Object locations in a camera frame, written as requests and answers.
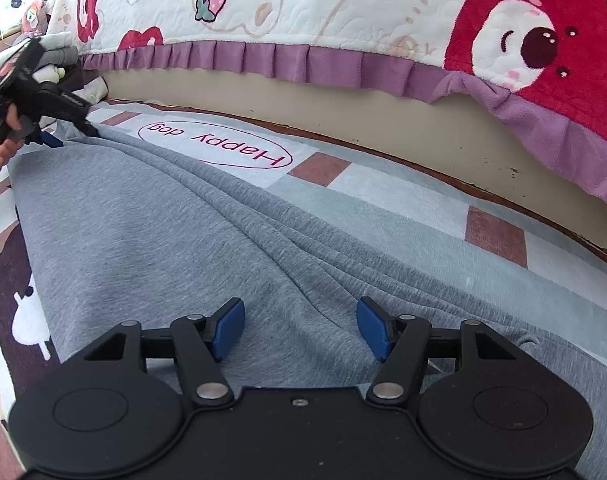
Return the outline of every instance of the silver screw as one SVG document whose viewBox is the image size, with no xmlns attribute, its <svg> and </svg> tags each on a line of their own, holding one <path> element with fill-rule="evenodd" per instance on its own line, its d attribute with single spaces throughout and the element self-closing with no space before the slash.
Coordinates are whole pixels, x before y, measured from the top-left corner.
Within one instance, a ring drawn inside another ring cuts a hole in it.
<svg viewBox="0 0 607 480">
<path fill-rule="evenodd" d="M 204 383 L 197 387 L 197 395 L 202 399 L 221 399 L 227 393 L 228 386 L 221 383 Z"/>
<path fill-rule="evenodd" d="M 375 384 L 373 394 L 380 399 L 399 399 L 403 395 L 403 387 L 397 383 Z"/>
</svg>

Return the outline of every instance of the bear mouth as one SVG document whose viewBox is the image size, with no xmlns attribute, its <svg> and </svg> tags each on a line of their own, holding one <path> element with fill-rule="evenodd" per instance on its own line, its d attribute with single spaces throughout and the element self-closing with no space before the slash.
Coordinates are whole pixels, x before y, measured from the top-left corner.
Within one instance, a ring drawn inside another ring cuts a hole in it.
<svg viewBox="0 0 607 480">
<path fill-rule="evenodd" d="M 506 52 L 507 51 L 506 40 L 507 40 L 507 37 L 510 36 L 513 33 L 514 33 L 513 30 L 509 30 L 509 31 L 507 31 L 506 34 L 504 34 L 503 36 L 501 36 L 501 52 Z"/>
</svg>

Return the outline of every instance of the brown floor edge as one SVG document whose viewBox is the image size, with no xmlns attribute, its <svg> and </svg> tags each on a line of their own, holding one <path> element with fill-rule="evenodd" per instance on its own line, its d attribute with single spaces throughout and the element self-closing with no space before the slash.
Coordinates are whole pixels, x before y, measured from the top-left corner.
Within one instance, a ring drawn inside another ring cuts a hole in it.
<svg viewBox="0 0 607 480">
<path fill-rule="evenodd" d="M 140 103 L 139 101 L 127 101 L 127 100 L 117 100 L 117 99 L 106 99 L 105 100 L 109 104 L 128 104 L 128 103 Z M 165 112 L 171 112 L 173 110 L 177 110 L 180 112 L 197 112 L 201 114 L 210 114 L 210 115 L 219 115 L 222 117 L 229 117 L 232 119 L 238 119 L 240 121 L 246 121 L 247 123 L 256 124 L 257 126 L 261 126 L 266 128 L 267 130 L 272 130 L 279 134 L 290 135 L 295 137 L 305 137 L 306 139 L 314 139 L 314 140 L 322 140 L 323 142 L 330 142 L 331 144 L 337 144 L 338 146 L 344 146 L 345 148 L 350 148 L 352 150 L 359 150 L 360 152 L 369 153 L 370 155 L 380 156 L 382 158 L 387 158 L 388 160 L 392 160 L 393 162 L 397 162 L 398 164 L 402 164 L 407 166 L 408 168 L 412 168 L 413 170 L 421 171 L 421 173 L 425 173 L 429 176 L 432 176 L 441 182 L 445 182 L 450 186 L 455 187 L 456 189 L 463 191 L 464 193 L 474 196 L 475 198 L 480 198 L 482 200 L 487 200 L 488 202 L 494 202 L 495 204 L 503 205 L 507 208 L 510 208 L 514 211 L 522 213 L 526 216 L 530 216 L 543 224 L 546 224 L 557 231 L 565 234 L 567 237 L 576 241 L 578 244 L 584 246 L 595 256 L 601 258 L 605 263 L 607 263 L 607 250 L 604 248 L 597 247 L 589 240 L 586 240 L 584 237 L 579 236 L 578 234 L 566 229 L 565 227 L 549 220 L 548 218 L 541 216 L 530 209 L 527 209 L 523 206 L 520 206 L 517 203 L 511 202 L 505 198 L 502 198 L 498 195 L 495 195 L 489 191 L 486 191 L 480 187 L 475 186 L 474 184 L 468 184 L 462 180 L 458 180 L 452 176 L 446 175 L 445 173 L 440 173 L 439 171 L 431 170 L 430 168 L 426 168 L 425 166 L 420 166 L 414 162 L 409 162 L 408 160 L 404 160 L 399 158 L 398 156 L 389 155 L 389 153 L 379 152 L 377 150 L 372 150 L 365 146 L 359 146 L 358 144 L 353 144 L 350 142 L 346 142 L 345 140 L 334 139 L 333 137 L 327 137 L 322 134 L 315 134 L 312 132 L 307 132 L 305 130 L 299 130 L 298 128 L 292 128 L 286 124 L 273 124 L 268 123 L 266 121 L 261 121 L 258 119 L 249 119 L 247 117 L 236 116 L 232 114 L 225 114 L 222 112 L 213 112 L 211 110 L 202 110 L 200 108 L 189 108 L 189 107 L 181 107 L 181 106 L 165 106 L 165 105 L 157 105 L 153 103 L 141 103 L 151 106 L 153 108 L 157 108 L 157 110 L 162 110 Z"/>
</svg>

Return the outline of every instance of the purple ruffle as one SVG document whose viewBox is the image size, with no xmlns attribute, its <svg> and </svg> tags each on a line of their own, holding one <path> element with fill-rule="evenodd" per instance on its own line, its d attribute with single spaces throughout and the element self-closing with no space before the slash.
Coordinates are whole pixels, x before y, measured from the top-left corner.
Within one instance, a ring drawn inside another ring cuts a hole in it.
<svg viewBox="0 0 607 480">
<path fill-rule="evenodd" d="M 464 72 L 409 59 L 309 45 L 193 41 L 84 56 L 86 70 L 204 68 L 336 88 L 376 89 L 432 103 L 463 93 L 513 131 L 552 171 L 607 205 L 607 141 L 585 126 Z"/>
</svg>

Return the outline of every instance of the gray pants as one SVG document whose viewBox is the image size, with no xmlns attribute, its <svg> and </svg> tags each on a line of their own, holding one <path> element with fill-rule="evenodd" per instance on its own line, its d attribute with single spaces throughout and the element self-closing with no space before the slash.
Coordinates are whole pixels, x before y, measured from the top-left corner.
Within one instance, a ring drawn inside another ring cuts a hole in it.
<svg viewBox="0 0 607 480">
<path fill-rule="evenodd" d="M 595 433 L 579 471 L 607 480 L 607 367 L 264 190 L 114 128 L 100 132 L 10 168 L 62 359 L 121 320 L 168 326 L 238 296 L 246 329 L 223 364 L 233 386 L 344 386 L 370 382 L 379 366 L 359 334 L 356 298 L 439 327 L 476 317 L 588 400 Z"/>
</svg>

